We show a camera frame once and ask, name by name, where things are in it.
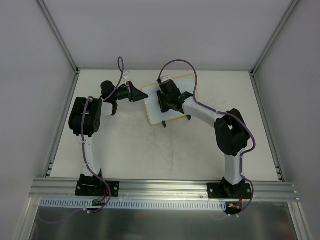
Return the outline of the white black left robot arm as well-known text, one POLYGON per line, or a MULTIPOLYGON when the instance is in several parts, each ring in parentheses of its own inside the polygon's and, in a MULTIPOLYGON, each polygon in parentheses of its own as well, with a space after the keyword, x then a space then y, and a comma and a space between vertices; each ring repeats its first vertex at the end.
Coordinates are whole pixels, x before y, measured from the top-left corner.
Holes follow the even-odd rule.
POLYGON ((114 116, 118 109, 117 101, 128 99, 138 102, 149 96, 137 89, 131 81, 122 85, 114 85, 106 80, 101 83, 101 97, 77 97, 68 120, 68 126, 76 135, 81 147, 83 167, 77 181, 75 195, 81 197, 117 197, 118 181, 103 182, 101 161, 94 153, 94 137, 101 125, 103 107, 109 115, 114 116))

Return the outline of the yellow framed small whiteboard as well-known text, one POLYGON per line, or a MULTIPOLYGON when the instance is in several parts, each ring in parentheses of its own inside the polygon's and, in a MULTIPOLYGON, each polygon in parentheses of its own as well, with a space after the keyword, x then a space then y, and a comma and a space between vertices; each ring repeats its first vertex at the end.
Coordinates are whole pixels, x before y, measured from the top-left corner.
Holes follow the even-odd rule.
MULTIPOLYGON (((195 76, 193 74, 187 74, 172 79, 181 93, 189 92, 193 93, 195 86, 195 76)), ((159 84, 153 83, 142 87, 141 91, 148 95, 148 98, 144 99, 144 104, 148 116, 149 123, 152 126, 162 124, 163 121, 169 122, 186 117, 186 114, 182 114, 178 111, 170 109, 167 112, 161 112, 157 91, 161 88, 159 84)))

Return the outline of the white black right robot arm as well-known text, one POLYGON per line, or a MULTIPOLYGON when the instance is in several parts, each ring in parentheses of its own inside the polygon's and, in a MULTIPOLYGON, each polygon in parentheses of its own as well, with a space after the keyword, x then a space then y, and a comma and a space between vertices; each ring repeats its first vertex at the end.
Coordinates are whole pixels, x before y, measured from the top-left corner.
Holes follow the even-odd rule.
POLYGON ((251 138, 241 113, 235 108, 221 112, 206 106, 196 100, 194 93, 181 92, 170 78, 164 81, 158 79, 157 82, 160 90, 156 94, 161 112, 173 110, 196 117, 214 129, 216 144, 224 154, 225 173, 217 185, 207 184, 208 198, 240 198, 246 186, 242 158, 251 138))

